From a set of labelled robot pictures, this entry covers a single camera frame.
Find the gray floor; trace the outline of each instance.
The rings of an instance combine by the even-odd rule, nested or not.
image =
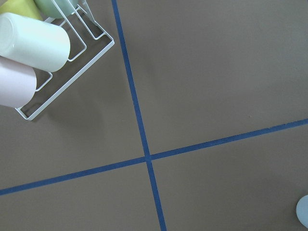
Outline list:
[[[308,118],[306,0],[116,2],[150,154]],[[0,107],[0,193],[144,158],[112,2],[89,5],[115,45],[34,121]],[[307,137],[303,125],[153,160],[163,219],[145,158],[2,195],[0,230],[304,231]]]

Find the dish rack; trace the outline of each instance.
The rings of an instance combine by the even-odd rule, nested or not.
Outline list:
[[[62,15],[62,17],[64,18],[62,23],[59,24],[59,26],[63,27],[65,24],[67,24],[69,26],[69,28],[72,29],[73,33],[76,35],[76,37],[78,38],[78,40],[81,42],[81,44],[83,46],[83,49],[81,51],[79,51],[74,57],[68,58],[68,60],[67,60],[68,62],[74,62],[74,61],[76,62],[76,59],[82,53],[84,53],[88,49],[88,47],[87,47],[85,41],[82,39],[81,35],[74,28],[74,26],[72,25],[72,23],[70,22],[68,17],[66,17],[65,14],[61,11],[60,7],[55,2],[55,0],[51,0],[51,1],[54,4],[54,6],[58,9],[58,11]],[[66,90],[73,82],[75,82],[87,69],[89,69],[99,58],[101,58],[115,44],[114,39],[107,33],[107,31],[105,31],[95,21],[86,0],[81,0],[80,1],[81,4],[78,4],[76,8],[72,5],[72,3],[69,0],[66,0],[66,1],[74,9],[74,12],[72,14],[75,14],[78,17],[79,21],[83,25],[84,30],[86,30],[90,34],[90,36],[93,40],[100,40],[103,36],[107,36],[109,38],[110,42],[106,46],[104,46],[104,48],[102,48],[102,50],[100,50],[89,62],[87,62],[82,68],[80,68],[77,71],[76,74],[74,74],[66,83],[64,83],[64,85],[62,85],[48,100],[46,100],[32,114],[26,115],[22,111],[24,106],[22,106],[20,108],[16,108],[17,112],[26,120],[33,120],[36,116],[38,116],[38,114],[40,114],[52,101],[54,101],[64,90]],[[83,18],[80,15],[79,12],[85,14],[88,17],[88,19],[91,21],[91,23],[94,24],[95,26],[97,26],[100,29],[100,31],[101,31],[100,35],[98,35],[98,36],[94,35],[93,31],[85,23],[85,21],[83,20]],[[45,22],[47,22],[47,23],[52,23],[54,21],[55,21],[55,19],[50,18],[50,17],[45,20]],[[51,72],[48,72],[48,79],[43,84],[41,84],[39,87],[37,87],[36,92],[42,90],[52,80],[52,78],[53,78],[53,74]]]

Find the blue tape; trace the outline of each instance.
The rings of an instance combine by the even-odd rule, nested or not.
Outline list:
[[[123,33],[123,29],[122,29],[120,14],[119,14],[119,10],[118,10],[116,0],[112,0],[112,6],[113,6],[113,9],[114,9],[114,14],[115,14],[115,18],[116,18],[115,22],[116,22],[116,26],[117,26],[117,30],[118,30],[118,34],[119,34],[119,38],[120,38],[121,49],[122,49],[125,68],[126,68],[126,72],[127,72],[127,76],[128,76],[129,88],[130,88],[131,96],[132,96],[133,103],[134,103],[134,108],[135,108],[135,113],[136,113],[136,117],[137,117],[137,123],[138,123],[138,127],[139,127],[139,133],[140,133],[141,141],[142,141],[144,156],[145,156],[146,164],[147,164],[147,167],[148,167],[148,173],[149,173],[150,183],[151,183],[152,192],[153,192],[153,196],[154,196],[157,216],[158,216],[158,220],[159,220],[161,230],[165,231],[165,230],[167,230],[166,223],[165,223],[164,214],[163,214],[163,210],[162,210],[162,206],[161,206],[161,201],[160,201],[160,198],[159,198],[157,183],[156,183],[155,174],[154,174],[154,170],[153,170],[153,166],[152,166],[152,162],[151,162],[151,155],[150,155],[149,146],[148,146],[148,142],[147,142],[146,135],[145,135],[145,130],[144,130],[141,111],[140,111],[140,107],[139,107],[137,92],[136,92],[133,74],[132,74],[132,71],[131,71],[130,63],[129,63],[128,52],[127,52],[127,48],[126,48],[126,44],[125,44],[124,33]]]
[[[164,157],[168,157],[168,156],[173,156],[173,155],[178,155],[178,154],[187,153],[187,152],[191,152],[191,151],[196,151],[196,150],[203,149],[203,148],[208,148],[208,147],[212,147],[212,146],[216,146],[216,145],[220,145],[220,144],[224,144],[224,143],[229,143],[229,142],[233,142],[233,141],[239,141],[239,140],[251,138],[251,137],[254,137],[254,136],[264,135],[264,134],[268,134],[268,133],[272,133],[272,132],[276,132],[276,131],[280,131],[280,130],[285,130],[285,129],[288,129],[288,128],[295,128],[295,127],[307,125],[307,124],[308,124],[308,119],[303,119],[303,120],[291,122],[291,123],[288,123],[288,124],[282,124],[282,125],[274,126],[274,127],[271,127],[271,128],[264,128],[264,129],[261,129],[261,130],[243,133],[243,134],[240,134],[240,135],[225,137],[225,138],[222,138],[222,139],[219,139],[219,140],[199,143],[199,144],[195,144],[195,145],[191,145],[191,146],[187,146],[187,147],[183,147],[183,148],[174,149],[174,150],[171,150],[171,151],[153,154],[153,155],[151,155],[151,159],[156,160],[156,159],[160,159],[160,158],[164,158]]]
[[[118,162],[118,163],[111,164],[111,165],[105,165],[103,167],[96,167],[96,168],[92,168],[92,169],[88,169],[88,170],[84,170],[80,172],[75,172],[75,173],[71,173],[71,174],[67,174],[63,176],[58,176],[58,177],[54,177],[54,178],[50,178],[46,180],[40,180],[40,181],[28,183],[28,184],[23,184],[23,185],[0,190],[0,196],[10,194],[13,192],[16,193],[16,192],[23,191],[23,190],[33,189],[33,188],[37,188],[37,187],[41,187],[41,186],[45,186],[49,184],[59,183],[59,182],[66,181],[66,180],[72,180],[75,178],[80,178],[80,177],[84,177],[88,175],[93,175],[96,173],[106,172],[106,171],[110,171],[110,170],[121,168],[121,167],[127,167],[127,166],[131,166],[135,164],[140,164],[143,162],[145,162],[145,157],[139,157],[139,158],[122,161],[122,162]]]

